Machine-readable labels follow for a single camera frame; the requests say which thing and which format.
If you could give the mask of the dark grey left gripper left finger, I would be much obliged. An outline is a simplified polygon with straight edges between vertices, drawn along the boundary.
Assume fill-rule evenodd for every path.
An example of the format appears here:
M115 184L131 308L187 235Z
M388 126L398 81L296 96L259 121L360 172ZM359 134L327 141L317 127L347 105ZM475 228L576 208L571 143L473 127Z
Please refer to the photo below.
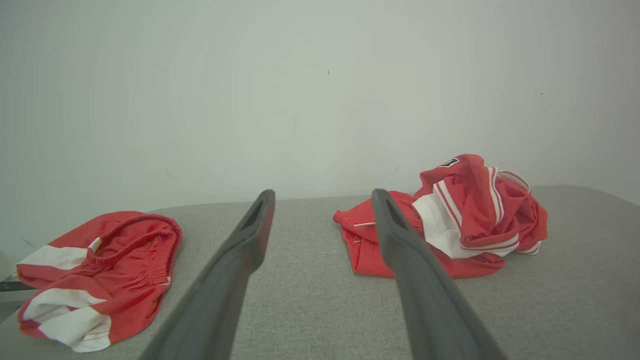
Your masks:
M255 199L140 360L229 360L250 276L263 264L275 192Z

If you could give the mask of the red Bulls 23 jersey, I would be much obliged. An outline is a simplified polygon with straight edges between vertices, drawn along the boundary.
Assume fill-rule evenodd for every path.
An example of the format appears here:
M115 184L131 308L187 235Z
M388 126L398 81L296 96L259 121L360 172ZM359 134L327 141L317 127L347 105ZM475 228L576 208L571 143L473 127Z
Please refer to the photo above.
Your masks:
M547 239L547 211L514 171L464 153L419 176L415 194L390 196L452 278L492 275L507 255L535 255Z

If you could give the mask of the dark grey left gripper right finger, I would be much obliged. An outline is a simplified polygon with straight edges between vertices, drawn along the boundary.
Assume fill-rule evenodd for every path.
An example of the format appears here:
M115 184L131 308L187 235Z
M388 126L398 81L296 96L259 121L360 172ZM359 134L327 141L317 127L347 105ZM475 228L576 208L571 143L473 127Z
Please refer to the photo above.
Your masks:
M382 259L393 271L413 360L506 360L391 194L371 194Z

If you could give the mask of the red shorts with white stripes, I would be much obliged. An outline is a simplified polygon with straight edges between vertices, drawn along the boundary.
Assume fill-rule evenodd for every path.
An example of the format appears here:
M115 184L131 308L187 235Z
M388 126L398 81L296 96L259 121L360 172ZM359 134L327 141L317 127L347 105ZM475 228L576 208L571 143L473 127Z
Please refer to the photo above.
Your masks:
M16 265L37 289L17 315L20 331L76 353L102 351L145 330L169 290L183 235L165 215L99 215Z

